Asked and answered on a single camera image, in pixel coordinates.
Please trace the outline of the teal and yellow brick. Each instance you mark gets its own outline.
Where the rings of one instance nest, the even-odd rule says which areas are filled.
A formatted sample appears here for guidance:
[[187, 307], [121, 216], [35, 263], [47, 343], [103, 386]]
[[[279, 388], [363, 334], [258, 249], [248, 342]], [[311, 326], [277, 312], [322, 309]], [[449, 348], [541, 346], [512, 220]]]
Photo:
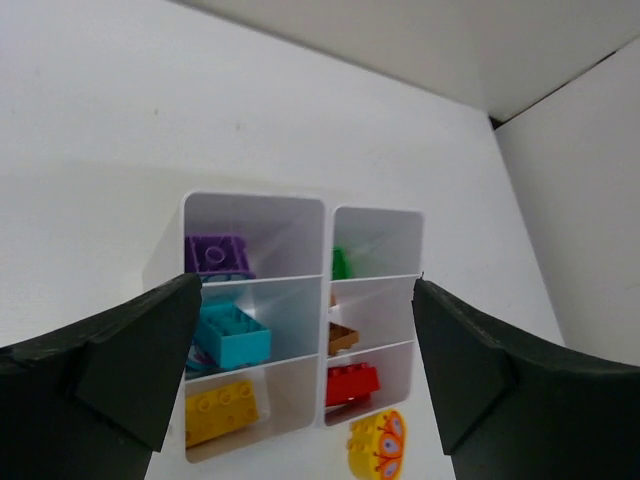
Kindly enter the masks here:
[[225, 370], [271, 356], [271, 331], [233, 303], [202, 306], [194, 339]]

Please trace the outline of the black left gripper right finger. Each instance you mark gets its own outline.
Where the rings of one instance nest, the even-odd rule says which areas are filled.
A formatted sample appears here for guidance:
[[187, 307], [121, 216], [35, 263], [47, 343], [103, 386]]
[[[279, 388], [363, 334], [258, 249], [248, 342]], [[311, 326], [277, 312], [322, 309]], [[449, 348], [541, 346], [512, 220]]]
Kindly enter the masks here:
[[638, 477], [636, 366], [546, 341], [423, 279], [412, 307], [457, 478]]

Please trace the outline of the green brick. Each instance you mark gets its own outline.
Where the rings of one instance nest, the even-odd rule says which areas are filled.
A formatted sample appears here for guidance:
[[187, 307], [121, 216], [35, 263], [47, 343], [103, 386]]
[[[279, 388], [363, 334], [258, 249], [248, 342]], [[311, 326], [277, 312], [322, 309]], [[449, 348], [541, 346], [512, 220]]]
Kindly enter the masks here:
[[332, 248], [331, 276], [334, 281], [354, 277], [349, 252], [344, 247], [334, 246]]

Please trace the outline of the teal frog block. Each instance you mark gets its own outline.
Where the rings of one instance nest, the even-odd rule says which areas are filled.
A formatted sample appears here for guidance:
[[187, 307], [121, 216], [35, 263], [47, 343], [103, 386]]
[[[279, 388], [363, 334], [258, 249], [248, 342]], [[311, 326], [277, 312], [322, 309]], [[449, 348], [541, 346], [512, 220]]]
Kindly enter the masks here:
[[194, 372], [209, 372], [218, 369], [215, 360], [195, 340], [191, 342], [186, 367]]

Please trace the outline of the yellow rectangular brick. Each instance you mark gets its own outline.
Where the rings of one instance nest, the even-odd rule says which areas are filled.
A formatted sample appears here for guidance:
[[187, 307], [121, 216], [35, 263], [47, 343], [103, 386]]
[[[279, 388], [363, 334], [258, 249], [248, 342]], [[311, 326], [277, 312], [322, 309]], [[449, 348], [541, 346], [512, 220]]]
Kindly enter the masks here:
[[235, 432], [259, 419], [253, 383], [249, 380], [188, 396], [185, 400], [186, 447]]

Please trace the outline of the red rectangular brick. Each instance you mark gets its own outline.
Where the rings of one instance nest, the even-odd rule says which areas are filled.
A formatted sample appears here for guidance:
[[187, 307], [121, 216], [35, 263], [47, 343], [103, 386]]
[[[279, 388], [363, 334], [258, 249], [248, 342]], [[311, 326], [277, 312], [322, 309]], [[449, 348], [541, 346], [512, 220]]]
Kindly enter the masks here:
[[325, 406], [338, 407], [369, 400], [380, 387], [377, 368], [368, 363], [331, 367], [327, 371]]

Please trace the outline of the purple rectangular brick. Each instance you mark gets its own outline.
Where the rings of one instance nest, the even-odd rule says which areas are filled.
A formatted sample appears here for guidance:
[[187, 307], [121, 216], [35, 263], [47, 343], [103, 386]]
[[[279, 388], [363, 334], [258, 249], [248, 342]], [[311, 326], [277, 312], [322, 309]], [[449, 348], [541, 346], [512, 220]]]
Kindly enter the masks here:
[[203, 282], [252, 280], [244, 237], [235, 234], [187, 235], [184, 239], [184, 268]]

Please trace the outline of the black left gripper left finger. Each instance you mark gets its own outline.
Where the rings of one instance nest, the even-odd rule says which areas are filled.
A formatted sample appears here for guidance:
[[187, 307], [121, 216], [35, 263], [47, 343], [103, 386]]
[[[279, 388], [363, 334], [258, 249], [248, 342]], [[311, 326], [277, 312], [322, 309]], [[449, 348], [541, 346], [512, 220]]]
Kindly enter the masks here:
[[4, 479], [142, 479], [161, 450], [201, 307], [179, 275], [1, 349]]

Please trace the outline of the orange butterfly block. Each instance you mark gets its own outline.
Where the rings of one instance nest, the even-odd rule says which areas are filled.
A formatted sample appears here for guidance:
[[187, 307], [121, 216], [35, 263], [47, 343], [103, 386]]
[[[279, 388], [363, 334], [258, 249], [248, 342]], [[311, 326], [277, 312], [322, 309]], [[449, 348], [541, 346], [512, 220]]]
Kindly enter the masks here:
[[388, 409], [350, 424], [348, 465], [356, 479], [399, 479], [407, 426], [403, 416]]

